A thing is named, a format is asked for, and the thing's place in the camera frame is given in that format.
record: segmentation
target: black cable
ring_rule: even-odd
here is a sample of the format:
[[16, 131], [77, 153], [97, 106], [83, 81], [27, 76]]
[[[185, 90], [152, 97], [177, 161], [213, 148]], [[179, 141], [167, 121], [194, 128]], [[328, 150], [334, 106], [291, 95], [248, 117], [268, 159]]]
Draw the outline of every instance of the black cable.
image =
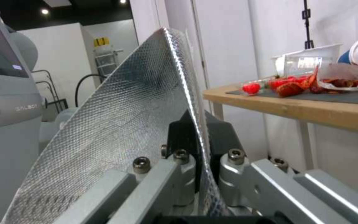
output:
[[101, 78], [106, 78], [104, 75], [99, 75], [99, 74], [89, 74], [89, 75], [85, 75], [84, 77], [82, 77], [76, 87], [76, 94], [75, 94], [76, 107], [78, 107], [78, 89], [80, 88], [82, 81], [84, 81], [86, 78], [91, 77], [91, 76], [99, 76]]
[[55, 106], [56, 106], [57, 114], [59, 114], [60, 111], [59, 111], [59, 108], [58, 108], [58, 106], [57, 106], [56, 98], [55, 98], [55, 96], [54, 96], [54, 94], [53, 94], [53, 92], [52, 92], [51, 84], [50, 84], [49, 82], [47, 82], [47, 81], [39, 81], [39, 82], [35, 82], [35, 83], [36, 83], [36, 84], [39, 84], [39, 83], [46, 83], [46, 84], [48, 84], [49, 90], [51, 91], [52, 98], [53, 98], [53, 100], [55, 101]]

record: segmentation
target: ceiling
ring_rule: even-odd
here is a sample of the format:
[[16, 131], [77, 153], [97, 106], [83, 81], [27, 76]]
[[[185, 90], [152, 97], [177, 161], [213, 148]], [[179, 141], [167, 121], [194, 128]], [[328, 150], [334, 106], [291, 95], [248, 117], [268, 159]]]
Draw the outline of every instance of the ceiling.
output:
[[[41, 14], [47, 9], [49, 14]], [[79, 22], [100, 24], [132, 19], [131, 5], [119, 0], [0, 0], [0, 16], [14, 30]]]
[[71, 6], [69, 0], [44, 0], [51, 7]]

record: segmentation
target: hex socket screw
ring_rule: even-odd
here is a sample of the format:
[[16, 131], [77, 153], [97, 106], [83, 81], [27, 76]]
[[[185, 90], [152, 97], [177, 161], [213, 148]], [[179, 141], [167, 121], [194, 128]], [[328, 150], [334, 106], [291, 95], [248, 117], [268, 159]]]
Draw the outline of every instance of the hex socket screw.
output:
[[132, 167], [135, 173], [147, 173], [151, 169], [150, 160], [145, 156], [140, 156], [133, 161]]
[[173, 160], [180, 165], [187, 164], [189, 159], [189, 153], [184, 149], [178, 149], [173, 152]]
[[275, 167], [277, 167], [277, 168], [279, 168], [282, 171], [287, 173], [287, 171], [288, 171], [288, 163], [284, 159], [277, 158], [277, 157], [272, 157], [270, 159], [270, 162], [272, 162]]
[[244, 163], [244, 158], [246, 154], [241, 149], [230, 149], [229, 153], [227, 154], [227, 159], [229, 163], [234, 165], [241, 165]]

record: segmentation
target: plastic bag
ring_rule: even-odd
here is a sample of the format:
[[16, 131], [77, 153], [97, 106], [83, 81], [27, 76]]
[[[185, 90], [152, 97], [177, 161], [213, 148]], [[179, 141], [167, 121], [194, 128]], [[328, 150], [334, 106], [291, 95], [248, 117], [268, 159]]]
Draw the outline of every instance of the plastic bag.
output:
[[332, 80], [342, 83], [358, 82], [358, 65], [349, 65], [344, 63], [331, 64], [320, 69], [317, 74], [319, 86], [343, 91], [358, 91], [358, 85], [351, 87], [338, 87], [333, 85]]
[[338, 63], [320, 68], [317, 82], [326, 89], [358, 91], [358, 85], [355, 85], [358, 82], [358, 65]]

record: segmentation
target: white wall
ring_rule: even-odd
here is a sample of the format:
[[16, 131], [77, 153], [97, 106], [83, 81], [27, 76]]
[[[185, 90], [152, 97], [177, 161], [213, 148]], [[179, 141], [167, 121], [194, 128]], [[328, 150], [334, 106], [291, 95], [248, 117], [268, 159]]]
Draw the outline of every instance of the white wall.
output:
[[157, 6], [155, 0], [131, 0], [131, 10], [139, 44], [142, 44], [154, 31], [163, 26], [159, 21]]
[[[306, 40], [303, 1], [249, 0], [260, 77], [274, 74], [271, 57], [302, 50]], [[358, 0], [313, 0], [310, 32], [316, 47], [342, 43], [345, 52], [358, 39]], [[297, 121], [265, 115], [270, 153], [305, 170]], [[358, 190], [358, 133], [314, 125], [318, 167]]]
[[[257, 79], [250, 12], [244, 0], [195, 0], [210, 88]], [[250, 160], [267, 157], [263, 115], [223, 106]]]
[[133, 20], [84, 26], [84, 29], [93, 38], [108, 37], [114, 49], [123, 49], [123, 52], [118, 52], [118, 63], [124, 61], [138, 47]]
[[[84, 39], [84, 45], [86, 50], [86, 56], [88, 58], [89, 66], [91, 67], [92, 74], [98, 74], [98, 68], [95, 61], [95, 46], [94, 46], [94, 37], [86, 30], [83, 26], [80, 26], [82, 38]], [[98, 77], [93, 77], [95, 88], [100, 85], [100, 79]]]
[[[79, 23], [22, 30], [38, 49], [38, 61], [34, 70], [46, 69], [51, 73], [59, 98], [65, 98], [74, 107], [74, 93], [78, 81], [92, 71]], [[46, 79], [46, 74], [33, 74], [35, 81]], [[53, 101], [45, 85], [37, 85], [41, 95]], [[78, 102], [81, 105], [95, 90], [92, 78], [81, 84]]]

